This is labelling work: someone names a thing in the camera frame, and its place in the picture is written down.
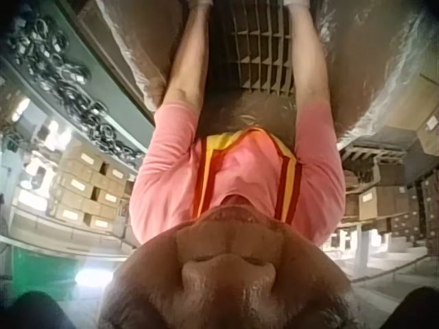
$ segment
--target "reflective safety vest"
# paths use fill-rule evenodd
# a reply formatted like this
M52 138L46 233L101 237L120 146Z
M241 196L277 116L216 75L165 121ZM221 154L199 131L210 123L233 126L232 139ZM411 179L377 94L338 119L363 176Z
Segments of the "reflective safety vest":
M202 153L198 169L192 215L198 218L209 209L215 177L222 167L224 156L245 137L255 132L267 134L273 142L282 162L274 218L291 224L296 211L300 189L302 166L293 153L275 136L259 127L251 127L235 133L209 136L201 141Z

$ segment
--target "hand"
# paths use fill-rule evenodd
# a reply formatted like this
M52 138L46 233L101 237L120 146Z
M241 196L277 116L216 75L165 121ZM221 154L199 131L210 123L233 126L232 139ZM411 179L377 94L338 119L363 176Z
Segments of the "hand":
M200 5L213 5L213 0L187 0L189 8L196 8Z
M309 8L310 0L283 0L283 5L293 6L293 5L301 5Z

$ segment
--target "label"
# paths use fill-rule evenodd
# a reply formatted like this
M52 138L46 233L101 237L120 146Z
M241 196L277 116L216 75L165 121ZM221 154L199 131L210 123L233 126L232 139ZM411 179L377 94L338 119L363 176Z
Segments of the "label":
M99 226L100 228L107 228L108 223L106 221L100 221L99 219L95 220L95 225Z
M78 214L76 212L70 211L70 210L64 210L62 212L62 216L66 217L68 219L71 219L72 221L78 220Z
M90 165L93 165L93 163L95 163L93 158L87 156L85 153L81 154L81 159L83 159L85 162L87 162Z
M118 171L118 170L116 170L116 169L113 169L113 170L112 170L112 174L113 174L115 177L119 178L120 180L123 179L123 173L121 173L120 171Z
M76 187L78 190L80 191L84 191L85 190L85 185L79 183L77 180L71 180L70 183L73 187Z
M363 202L370 201L371 199L373 199L373 194L372 194L372 192L370 192L370 193L368 193L368 194L366 194L366 195L363 195Z
M438 125L439 121L435 116L432 116L428 121L427 121L427 127L429 130L433 130L434 128L436 128L436 126Z
M105 200L108 200L109 202L116 202L117 201L117 197L107 193L107 194L105 194Z

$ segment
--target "nose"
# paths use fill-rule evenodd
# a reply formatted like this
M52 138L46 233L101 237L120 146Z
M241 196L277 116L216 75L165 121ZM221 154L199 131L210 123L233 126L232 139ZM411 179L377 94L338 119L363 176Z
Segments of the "nose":
M257 302L271 293L276 270L270 263L254 264L240 256L224 254L205 261L191 261L182 268L185 291L200 299Z

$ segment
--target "pink shirt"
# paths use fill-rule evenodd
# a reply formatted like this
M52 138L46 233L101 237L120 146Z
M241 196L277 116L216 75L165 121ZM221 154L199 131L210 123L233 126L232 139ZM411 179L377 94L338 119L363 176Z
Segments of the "pink shirt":
M156 129L130 200L134 234L140 243L191 220L201 143L198 116L185 103L167 103L155 114ZM300 194L292 226L323 244L344 214L344 175L336 147L330 105L315 101L298 111L295 155L302 164ZM281 161L264 133L244 139L227 153L217 173L210 207L241 195L274 216Z

